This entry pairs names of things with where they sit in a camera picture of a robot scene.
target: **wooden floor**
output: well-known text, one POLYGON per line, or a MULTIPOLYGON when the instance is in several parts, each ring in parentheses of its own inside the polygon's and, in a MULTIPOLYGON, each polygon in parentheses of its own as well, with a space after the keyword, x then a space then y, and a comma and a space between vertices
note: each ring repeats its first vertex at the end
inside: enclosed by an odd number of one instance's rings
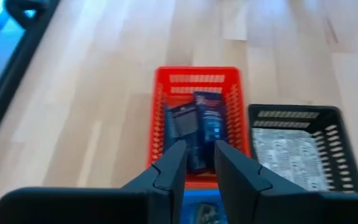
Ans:
POLYGON ((334 105, 358 160, 358 0, 62 0, 0 127, 0 196, 143 171, 160 65, 233 65, 248 103, 334 105))

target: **black metal frame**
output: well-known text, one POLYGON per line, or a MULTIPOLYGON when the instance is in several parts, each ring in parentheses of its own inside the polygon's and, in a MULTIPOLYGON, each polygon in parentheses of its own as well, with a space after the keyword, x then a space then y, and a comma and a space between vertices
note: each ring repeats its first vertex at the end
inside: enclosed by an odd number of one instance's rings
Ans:
POLYGON ((60 2, 60 0, 44 1, 41 5, 47 7, 39 9, 40 4, 34 4, 33 1, 5 0, 5 8, 17 21, 23 20, 22 15, 15 16, 20 10, 24 12, 35 9, 37 12, 33 18, 28 18, 25 26, 19 23, 25 29, 25 33, 0 76, 0 123, 60 2))

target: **basket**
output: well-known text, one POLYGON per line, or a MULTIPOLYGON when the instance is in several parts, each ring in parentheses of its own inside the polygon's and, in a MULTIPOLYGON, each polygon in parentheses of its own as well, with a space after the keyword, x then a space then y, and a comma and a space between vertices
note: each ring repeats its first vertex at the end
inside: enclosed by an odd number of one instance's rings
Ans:
POLYGON ((333 106, 249 105, 252 158, 258 160, 253 128, 298 129, 318 147, 329 191, 358 192, 358 168, 339 109, 333 106))
MULTIPOLYGON (((234 67, 160 67, 154 78, 147 166, 153 164, 162 155, 164 104, 174 107, 187 103, 193 100, 194 91, 222 93, 226 104, 229 144, 250 156, 238 69, 234 67)), ((216 175, 187 174, 185 187, 188 189, 217 188, 216 175)))

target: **package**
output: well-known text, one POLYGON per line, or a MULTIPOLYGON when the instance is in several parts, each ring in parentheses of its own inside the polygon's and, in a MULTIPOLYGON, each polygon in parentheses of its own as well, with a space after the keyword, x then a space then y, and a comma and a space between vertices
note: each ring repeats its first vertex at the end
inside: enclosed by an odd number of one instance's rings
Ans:
POLYGON ((226 107, 220 93, 194 92, 200 125, 199 141, 203 145, 207 167, 214 170, 214 142, 227 140, 226 107))
POLYGON ((186 141, 187 169, 192 174, 206 171, 206 161, 198 140, 197 108, 194 102, 171 109, 179 138, 186 141))
POLYGON ((172 111, 168 109, 168 105, 164 105, 164 139, 163 153, 173 146, 179 139, 177 127, 173 120, 172 111))

